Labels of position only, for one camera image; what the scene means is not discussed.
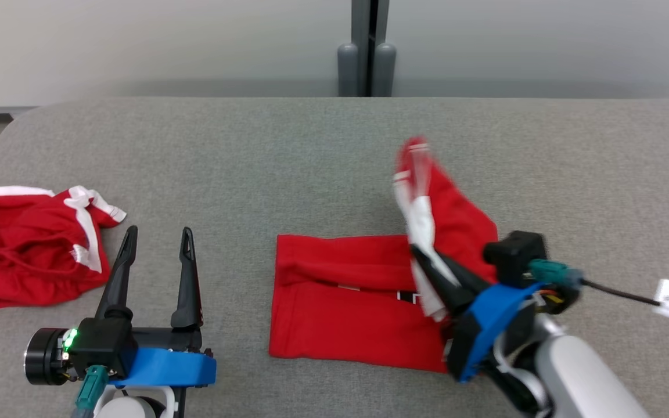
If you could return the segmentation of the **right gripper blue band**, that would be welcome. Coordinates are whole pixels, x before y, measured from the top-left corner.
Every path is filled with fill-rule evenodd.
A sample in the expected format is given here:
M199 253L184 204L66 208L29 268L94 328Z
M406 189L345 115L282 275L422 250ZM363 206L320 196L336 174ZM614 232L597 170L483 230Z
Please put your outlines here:
M411 244L411 253L428 315L449 316L444 362L459 383L490 367L488 356L500 336L505 336L507 350L518 349L529 341L537 315L560 314L580 294L579 273L539 273L541 280L531 275L529 286L518 288L493 285L451 257L417 244Z

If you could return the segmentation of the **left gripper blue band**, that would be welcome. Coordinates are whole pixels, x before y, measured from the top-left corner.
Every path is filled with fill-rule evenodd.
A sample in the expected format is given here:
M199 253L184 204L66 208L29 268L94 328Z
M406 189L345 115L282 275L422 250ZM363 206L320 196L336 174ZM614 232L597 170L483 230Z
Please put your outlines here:
M130 268L135 262L138 227L130 226L123 236L117 258L105 285L96 319L124 318L133 313L127 307ZM216 382L217 365L212 352L200 350L203 325L202 299L197 274L196 247L191 228L184 228L179 250L181 275L178 301L170 328L135 328L137 356L130 372L119 376L109 371L109 383L117 386L206 387ZM71 345L77 329L42 328L34 333L24 352L24 374L32 385L63 385L82 380L86 370L73 365Z

